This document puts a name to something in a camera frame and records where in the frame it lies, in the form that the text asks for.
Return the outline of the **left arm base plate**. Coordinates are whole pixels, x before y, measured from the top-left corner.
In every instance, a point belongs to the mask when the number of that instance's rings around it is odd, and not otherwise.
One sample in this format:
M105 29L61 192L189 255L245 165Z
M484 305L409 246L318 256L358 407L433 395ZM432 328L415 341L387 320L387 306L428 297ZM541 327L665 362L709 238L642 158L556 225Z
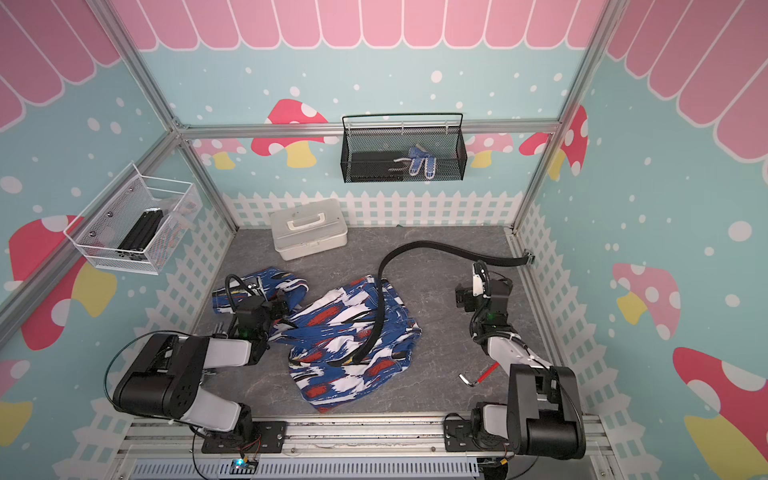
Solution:
M288 424L285 421L247 420L232 432L204 434L204 454L281 453Z

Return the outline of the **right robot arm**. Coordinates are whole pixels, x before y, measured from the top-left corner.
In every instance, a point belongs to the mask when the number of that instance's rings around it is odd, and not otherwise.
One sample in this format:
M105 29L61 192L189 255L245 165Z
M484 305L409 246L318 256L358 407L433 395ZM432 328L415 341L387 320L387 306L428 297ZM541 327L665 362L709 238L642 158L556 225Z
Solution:
M509 323L512 289L483 261L472 266L472 285L456 288L456 304L472 314L471 340L508 377L506 401L477 403L457 432L479 451L581 459L587 439L575 373L536 354Z

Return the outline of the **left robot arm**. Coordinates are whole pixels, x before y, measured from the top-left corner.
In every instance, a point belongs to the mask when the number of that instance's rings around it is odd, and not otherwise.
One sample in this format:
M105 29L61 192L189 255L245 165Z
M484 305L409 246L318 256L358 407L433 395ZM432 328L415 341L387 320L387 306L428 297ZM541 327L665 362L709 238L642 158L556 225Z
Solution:
M115 410L134 416L173 420L204 440L203 451L241 454L259 448L267 433L251 408L221 398L202 386L215 370L257 364L269 349L272 327L290 312L287 296L270 293L262 281L252 288L230 275L224 292L232 320L223 333L187 335L159 330L123 374L109 398Z

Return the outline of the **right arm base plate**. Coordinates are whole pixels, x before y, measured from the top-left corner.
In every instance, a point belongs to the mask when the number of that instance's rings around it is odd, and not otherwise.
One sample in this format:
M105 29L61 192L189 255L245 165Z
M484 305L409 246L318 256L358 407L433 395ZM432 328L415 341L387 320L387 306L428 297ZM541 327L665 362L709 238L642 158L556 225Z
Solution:
M476 432L471 420L448 415L442 422L444 448L447 452L489 452L513 455L509 442L499 436Z

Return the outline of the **blue white red patterned trousers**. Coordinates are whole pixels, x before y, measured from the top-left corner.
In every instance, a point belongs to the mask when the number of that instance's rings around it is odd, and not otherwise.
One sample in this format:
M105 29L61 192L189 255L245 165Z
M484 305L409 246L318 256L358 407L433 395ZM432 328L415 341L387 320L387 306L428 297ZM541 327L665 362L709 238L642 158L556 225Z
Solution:
M252 292L261 299L285 301L288 312L273 322L269 340L291 347L290 376L318 412L369 395L410 367L421 328L388 282L382 284L382 332L372 350L355 363L356 350L371 337L375 325L378 295L373 276L331 289L307 307L301 305L309 291L307 281L293 273L268 267L242 280L248 290L233 279L229 288L212 293L213 311L230 313L231 301L239 303Z

